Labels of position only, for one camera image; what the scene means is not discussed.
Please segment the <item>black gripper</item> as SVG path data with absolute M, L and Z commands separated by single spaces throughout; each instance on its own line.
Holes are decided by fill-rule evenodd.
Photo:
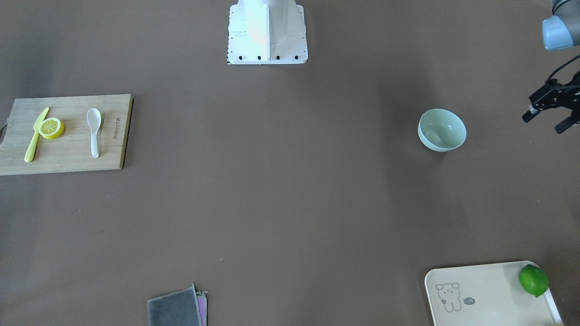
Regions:
M 529 110 L 522 115 L 524 123 L 530 122 L 539 112 L 564 107 L 572 111 L 571 116 L 562 120 L 555 131 L 562 134 L 575 124 L 579 123 L 579 90 L 580 73 L 577 72 L 569 83 L 562 84 L 555 78 L 549 79 L 538 90 L 530 95 Z

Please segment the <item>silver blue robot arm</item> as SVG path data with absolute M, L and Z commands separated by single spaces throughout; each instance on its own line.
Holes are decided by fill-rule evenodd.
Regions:
M 580 44 L 580 2 L 578 0 L 554 0 L 551 17 L 542 22 L 542 39 L 545 50 L 555 51 L 570 49 Z M 555 131 L 557 134 L 566 132 L 580 123 L 580 73 L 576 72 L 571 81 L 561 83 L 555 75 L 567 65 L 579 59 L 576 55 L 555 69 L 544 84 L 530 95 L 530 105 L 522 120 L 530 122 L 540 113 L 548 109 L 564 108 L 571 111 L 569 117 L 563 119 Z

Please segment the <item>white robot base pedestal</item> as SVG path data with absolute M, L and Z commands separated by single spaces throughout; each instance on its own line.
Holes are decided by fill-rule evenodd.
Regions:
M 230 6 L 228 64 L 304 64 L 308 59 L 303 6 L 294 0 L 239 0 Z

